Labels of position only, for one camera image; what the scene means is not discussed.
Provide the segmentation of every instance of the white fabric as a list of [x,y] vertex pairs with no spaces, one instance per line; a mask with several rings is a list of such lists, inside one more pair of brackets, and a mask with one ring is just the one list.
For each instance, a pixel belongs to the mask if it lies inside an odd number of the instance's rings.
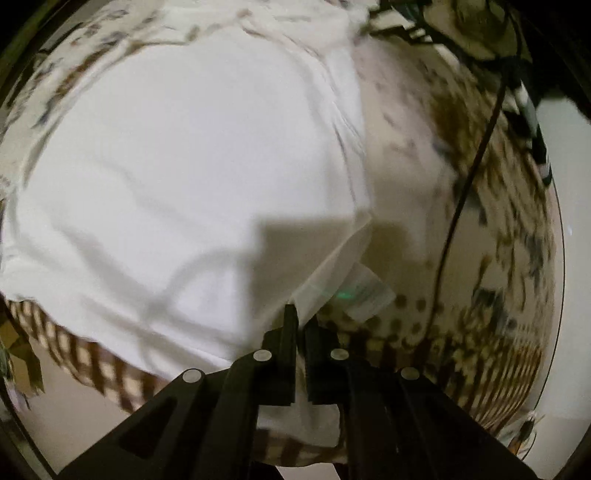
[[[185,4],[168,6],[179,30],[204,18]],[[76,99],[8,199],[8,298],[174,378],[257,348],[286,302],[307,320],[332,296],[369,239],[355,20],[322,1],[267,5],[144,48]],[[306,421],[295,436],[334,445],[326,412],[321,439]]]

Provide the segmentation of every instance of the patterned fabric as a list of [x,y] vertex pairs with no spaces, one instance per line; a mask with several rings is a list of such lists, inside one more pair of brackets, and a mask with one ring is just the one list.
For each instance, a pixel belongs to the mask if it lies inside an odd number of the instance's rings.
[[[133,413],[167,385],[166,380],[125,363],[98,343],[72,335],[53,322],[37,304],[5,302],[14,320],[49,352],[65,373],[82,385],[98,390],[124,411]],[[253,459],[287,467],[346,463],[344,436],[341,435],[335,448],[326,448],[304,445],[277,432],[257,430]]]
[[[0,134],[3,194],[12,181],[5,163],[13,153],[29,151],[20,138],[33,135],[41,142],[51,119],[67,108],[69,93],[85,86],[84,73],[149,44],[130,41],[128,33],[149,30],[158,12],[127,4],[109,4],[75,31],[19,95]],[[553,315],[552,219],[535,164],[501,116],[460,219],[436,303],[434,276],[443,241],[493,94],[430,48],[372,40],[360,42],[354,55],[364,102],[372,107],[365,112],[368,148],[397,168],[392,183],[375,186],[376,194],[398,192],[393,201],[404,214],[397,222],[376,222],[362,263],[396,298],[363,324],[346,315],[337,299],[321,309],[319,319],[338,332],[344,348],[376,366],[421,368],[476,421],[496,430],[528,395]],[[415,140],[405,129],[413,115],[430,126],[432,137],[420,132]],[[437,153],[428,161],[421,156],[425,143]],[[403,196],[401,179],[413,180],[413,197]],[[122,409],[136,410],[165,385],[97,343],[71,335],[36,304],[7,305],[64,371]],[[343,439],[328,449],[265,430],[256,434],[255,459],[284,466],[346,461]]]
[[[398,215],[377,213],[362,263],[396,298],[362,325],[336,298],[319,319],[339,332],[344,348],[376,366],[421,368],[496,431],[526,399],[552,323],[550,194],[501,115],[460,217],[437,300],[434,283],[447,229],[495,95],[433,49],[398,39],[360,42],[354,58],[376,203],[378,210],[381,202],[395,204]],[[426,144],[436,158],[424,151]]]

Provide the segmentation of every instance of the black cable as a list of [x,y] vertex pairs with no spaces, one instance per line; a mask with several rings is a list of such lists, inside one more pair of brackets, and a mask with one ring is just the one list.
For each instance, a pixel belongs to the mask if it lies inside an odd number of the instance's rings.
[[[519,59],[521,58],[521,53],[523,49],[521,30],[519,29],[517,21],[515,20],[513,15],[511,15],[508,5],[506,6],[506,11],[515,31],[515,36],[517,39],[515,56],[517,57],[517,59]],[[431,328],[433,327],[433,323],[435,322],[435,315],[439,307],[439,298],[441,296],[441,279],[443,278],[443,270],[445,269],[449,249],[452,245],[453,236],[456,233],[457,223],[460,219],[460,215],[462,214],[462,210],[464,209],[464,205],[466,204],[466,199],[468,198],[468,194],[470,193],[470,189],[472,188],[472,183],[474,183],[474,179],[476,178],[476,174],[478,173],[478,168],[482,164],[486,148],[488,146],[489,141],[491,140],[492,133],[496,126],[496,121],[498,120],[501,114],[501,108],[503,106],[503,101],[505,100],[505,92],[508,86],[508,81],[508,72],[506,69],[503,69],[501,76],[501,86],[499,87],[498,93],[496,95],[495,106],[492,110],[491,117],[489,118],[489,121],[486,124],[485,132],[482,135],[482,138],[480,139],[478,150],[476,151],[474,161],[472,162],[470,170],[468,171],[468,176],[466,177],[466,181],[464,182],[464,185],[462,187],[460,198],[456,205],[456,210],[453,213],[452,222],[450,223],[449,230],[447,231],[446,241],[443,246],[443,252],[441,253],[441,258],[439,261],[439,265],[437,267],[437,274],[435,276],[435,285],[433,287],[433,303],[431,304],[431,312],[429,315],[429,320],[427,321],[427,327],[425,328],[424,339],[428,337],[429,333],[431,332]]]

